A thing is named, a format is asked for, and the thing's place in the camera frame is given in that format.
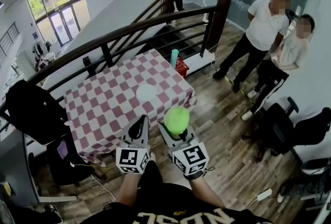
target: wooden floor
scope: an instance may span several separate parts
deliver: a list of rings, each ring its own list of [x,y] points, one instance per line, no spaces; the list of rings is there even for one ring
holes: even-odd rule
[[[177,26],[194,22],[194,19],[179,21]],[[185,34],[195,33],[205,27],[199,28],[187,31]],[[234,26],[226,24],[214,66],[218,66],[231,52],[242,34]],[[235,77],[246,59],[244,57],[233,65],[228,74],[230,79]],[[255,202],[249,209],[275,224],[290,224],[302,203],[298,199],[287,198],[279,204],[275,194],[285,180],[299,173],[298,165],[291,154],[272,157],[270,153],[267,153],[261,163],[255,162],[257,145],[243,141],[241,138],[242,134],[252,130],[253,125],[250,122],[243,122],[240,119],[240,116],[252,105],[243,94],[234,94],[231,84],[226,80],[213,80],[214,72],[212,67],[208,67],[187,80],[195,89],[198,98],[197,106],[191,112],[191,124],[200,140],[206,145],[210,156],[209,166],[216,168],[215,171],[208,172],[205,179],[228,208],[239,211],[244,210],[259,193],[271,188],[274,191],[272,199]],[[253,72],[243,83],[243,90],[250,91],[255,86],[256,80],[256,73]],[[168,150],[158,129],[151,131],[150,145],[156,155],[157,165],[164,181],[188,186],[188,182],[179,169],[168,159]],[[107,177],[107,180],[102,183],[116,196],[123,176],[116,168],[114,158],[104,156],[104,160],[108,166],[107,170],[98,170],[98,173],[103,173]],[[48,168],[45,168],[40,170],[38,182],[43,196],[58,196],[59,194],[78,196],[78,201],[58,204],[65,223],[80,223],[102,210],[112,200],[110,194],[91,177],[82,181],[80,187],[57,187],[52,182]]]

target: white polo shirt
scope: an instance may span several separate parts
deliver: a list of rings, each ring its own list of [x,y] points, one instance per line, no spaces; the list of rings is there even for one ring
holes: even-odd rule
[[[257,0],[248,9],[255,17],[246,30],[246,36],[251,44],[261,51],[268,51],[277,34],[285,36],[290,26],[286,15],[271,15],[269,3],[270,1]]]

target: black chair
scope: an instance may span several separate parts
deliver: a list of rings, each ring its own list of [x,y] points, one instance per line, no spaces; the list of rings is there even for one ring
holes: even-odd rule
[[[262,116],[258,129],[252,136],[243,139],[262,139],[257,162],[262,161],[268,148],[273,156],[285,154],[294,146],[316,145],[324,140],[330,130],[331,109],[324,108],[322,112],[310,119],[300,121],[293,126],[290,115],[299,108],[291,97],[288,98],[290,108],[285,111],[279,104],[272,105]]]
[[[16,129],[42,145],[47,144],[47,160],[55,184],[78,185],[78,182],[93,173],[92,167],[72,166],[87,164],[78,155],[70,128],[64,124],[67,120],[65,109],[49,92],[21,80],[9,89],[6,105],[10,122]],[[68,151],[64,159],[58,152],[62,142],[65,143]],[[31,167],[35,168],[31,156],[29,162]]]

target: sneaker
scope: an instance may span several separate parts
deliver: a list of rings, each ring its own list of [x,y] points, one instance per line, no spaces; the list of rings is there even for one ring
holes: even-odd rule
[[[156,157],[155,157],[155,154],[153,152],[151,152],[151,157],[149,158],[149,161],[156,162]]]
[[[242,121],[247,121],[253,116],[253,113],[251,111],[248,111],[246,114],[242,115]]]
[[[247,97],[249,99],[253,99],[256,94],[258,94],[258,93],[255,90],[252,90],[251,92],[248,93]]]
[[[278,203],[283,202],[283,200],[284,200],[284,197],[281,194],[278,194],[278,196],[277,196]]]
[[[49,210],[56,215],[54,216],[54,223],[63,223],[63,219],[54,204],[49,205]]]
[[[236,94],[240,91],[240,83],[234,83],[232,87],[233,92]]]
[[[216,72],[214,75],[213,75],[213,78],[215,80],[220,80],[220,79],[223,79],[225,77],[224,74],[222,74],[220,71]]]

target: chair backrest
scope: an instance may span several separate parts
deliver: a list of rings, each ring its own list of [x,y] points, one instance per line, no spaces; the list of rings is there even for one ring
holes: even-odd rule
[[[11,87],[6,95],[10,122],[40,144],[47,144],[70,132],[61,118],[66,111],[44,89],[24,80]]]
[[[321,143],[326,133],[330,130],[330,124],[331,109],[324,108],[320,114],[296,124],[292,144],[297,146]]]

